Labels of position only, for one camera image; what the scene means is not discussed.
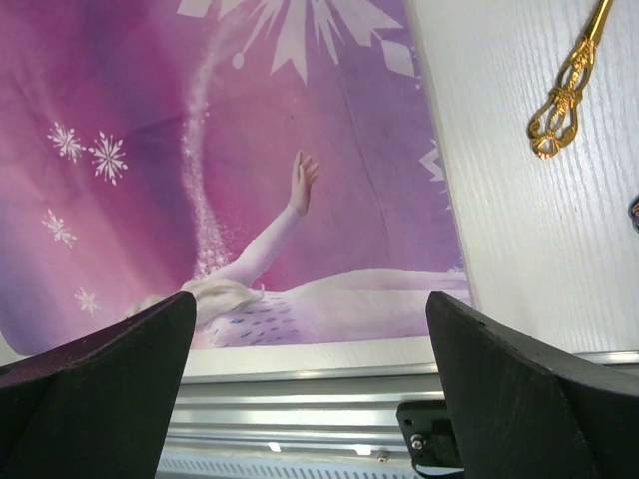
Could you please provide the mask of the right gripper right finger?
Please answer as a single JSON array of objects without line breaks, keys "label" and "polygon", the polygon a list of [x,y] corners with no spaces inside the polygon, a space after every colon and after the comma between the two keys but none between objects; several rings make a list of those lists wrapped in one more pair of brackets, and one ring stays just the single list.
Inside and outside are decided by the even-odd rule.
[{"label": "right gripper right finger", "polygon": [[637,376],[443,292],[429,296],[425,314],[466,477],[637,477]]}]

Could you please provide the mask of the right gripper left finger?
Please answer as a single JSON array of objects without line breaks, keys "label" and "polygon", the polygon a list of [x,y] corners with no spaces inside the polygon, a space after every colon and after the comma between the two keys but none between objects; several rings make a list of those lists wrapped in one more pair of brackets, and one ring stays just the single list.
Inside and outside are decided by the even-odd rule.
[{"label": "right gripper left finger", "polygon": [[4,478],[152,478],[195,328],[187,292],[1,368]]}]

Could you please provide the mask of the gold fork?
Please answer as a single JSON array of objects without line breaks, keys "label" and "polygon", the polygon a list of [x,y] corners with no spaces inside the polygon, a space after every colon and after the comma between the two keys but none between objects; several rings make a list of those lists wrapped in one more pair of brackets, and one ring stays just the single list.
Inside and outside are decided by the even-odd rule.
[{"label": "gold fork", "polygon": [[580,37],[559,69],[545,103],[530,118],[526,133],[533,153],[549,160],[569,146],[578,128],[578,108],[594,70],[613,0],[597,1]]}]

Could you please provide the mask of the purple Frozen placemat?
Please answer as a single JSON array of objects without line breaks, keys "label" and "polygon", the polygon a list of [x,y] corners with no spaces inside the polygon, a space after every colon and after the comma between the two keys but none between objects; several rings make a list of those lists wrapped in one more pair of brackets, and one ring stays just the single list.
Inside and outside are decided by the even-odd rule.
[{"label": "purple Frozen placemat", "polygon": [[1,336],[191,280],[199,349],[421,337],[469,300],[401,1],[5,1]]}]

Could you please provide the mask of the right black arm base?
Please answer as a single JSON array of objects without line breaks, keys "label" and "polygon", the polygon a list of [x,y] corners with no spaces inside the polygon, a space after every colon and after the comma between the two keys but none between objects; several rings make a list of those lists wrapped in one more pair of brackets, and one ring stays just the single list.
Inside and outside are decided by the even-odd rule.
[{"label": "right black arm base", "polygon": [[444,400],[400,402],[395,417],[411,467],[421,478],[464,478],[458,444]]}]

